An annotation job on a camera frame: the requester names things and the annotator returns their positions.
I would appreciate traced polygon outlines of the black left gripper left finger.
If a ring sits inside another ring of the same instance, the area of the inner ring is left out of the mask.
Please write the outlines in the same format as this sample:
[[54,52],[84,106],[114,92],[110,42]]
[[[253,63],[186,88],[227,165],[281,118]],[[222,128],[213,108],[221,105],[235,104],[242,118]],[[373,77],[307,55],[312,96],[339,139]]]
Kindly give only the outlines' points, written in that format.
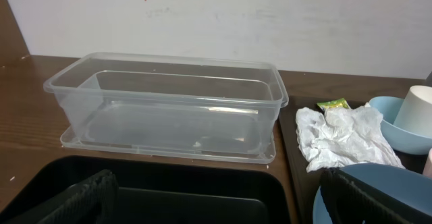
[[118,189],[116,176],[105,169],[6,223],[106,223],[115,208]]

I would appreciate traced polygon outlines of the white paper napkin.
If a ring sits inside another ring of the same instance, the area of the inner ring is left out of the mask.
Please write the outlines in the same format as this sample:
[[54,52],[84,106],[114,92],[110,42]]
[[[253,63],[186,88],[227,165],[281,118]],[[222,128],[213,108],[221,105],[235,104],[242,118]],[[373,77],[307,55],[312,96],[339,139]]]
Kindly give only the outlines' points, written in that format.
[[365,104],[324,113],[307,107],[296,112],[298,148],[308,173],[331,167],[376,163],[403,168],[381,131],[383,114]]

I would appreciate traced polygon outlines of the yellow green snack wrapper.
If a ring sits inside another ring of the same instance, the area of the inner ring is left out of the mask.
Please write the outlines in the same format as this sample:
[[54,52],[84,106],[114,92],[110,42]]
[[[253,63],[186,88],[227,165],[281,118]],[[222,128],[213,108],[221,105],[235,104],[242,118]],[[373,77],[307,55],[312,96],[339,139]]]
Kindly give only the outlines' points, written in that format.
[[349,104],[345,98],[336,99],[333,101],[317,103],[317,106],[323,112],[326,112],[328,109],[334,109],[334,108],[351,109],[351,107],[349,106]]

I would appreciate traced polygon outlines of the pink bowl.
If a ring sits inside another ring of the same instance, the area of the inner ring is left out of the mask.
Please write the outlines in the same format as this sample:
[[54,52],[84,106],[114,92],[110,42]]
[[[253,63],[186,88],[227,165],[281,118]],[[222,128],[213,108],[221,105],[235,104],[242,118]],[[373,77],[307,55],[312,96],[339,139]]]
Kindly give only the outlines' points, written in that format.
[[430,149],[427,155],[427,160],[423,169],[423,175],[432,178],[432,149]]

